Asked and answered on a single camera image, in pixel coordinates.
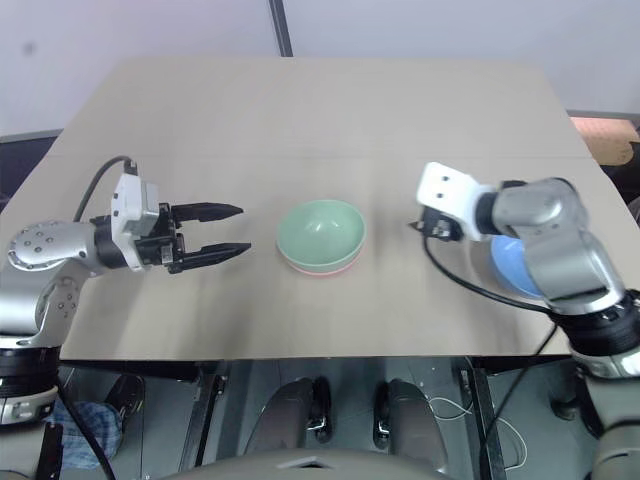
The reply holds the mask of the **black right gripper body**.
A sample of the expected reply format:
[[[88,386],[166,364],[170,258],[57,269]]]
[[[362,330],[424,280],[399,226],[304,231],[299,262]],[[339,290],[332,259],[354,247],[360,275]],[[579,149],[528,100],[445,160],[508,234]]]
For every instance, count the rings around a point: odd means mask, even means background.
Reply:
[[[444,242],[460,242],[464,238],[462,228],[456,220],[428,206],[423,208],[419,231],[424,237],[436,238]]]

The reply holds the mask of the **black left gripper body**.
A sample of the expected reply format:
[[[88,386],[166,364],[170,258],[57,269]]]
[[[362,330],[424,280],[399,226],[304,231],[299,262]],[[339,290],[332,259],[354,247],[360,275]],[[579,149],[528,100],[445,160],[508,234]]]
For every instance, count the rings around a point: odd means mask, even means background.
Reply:
[[[151,231],[135,241],[143,268],[164,266],[170,274],[183,271],[184,237],[178,230],[186,219],[186,205],[159,205],[159,216]]]

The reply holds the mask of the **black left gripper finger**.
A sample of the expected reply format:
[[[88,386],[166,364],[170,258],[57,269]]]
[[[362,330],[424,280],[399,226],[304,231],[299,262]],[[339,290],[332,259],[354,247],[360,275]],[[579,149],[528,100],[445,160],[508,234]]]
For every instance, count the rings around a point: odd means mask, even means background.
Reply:
[[[179,254],[175,261],[167,265],[167,270],[170,274],[178,274],[186,270],[217,265],[243,254],[250,248],[250,243],[207,245],[197,252]]]
[[[230,204],[199,202],[174,205],[172,207],[172,218],[175,226],[180,227],[184,222],[219,221],[242,214],[243,212],[244,210],[242,208]]]

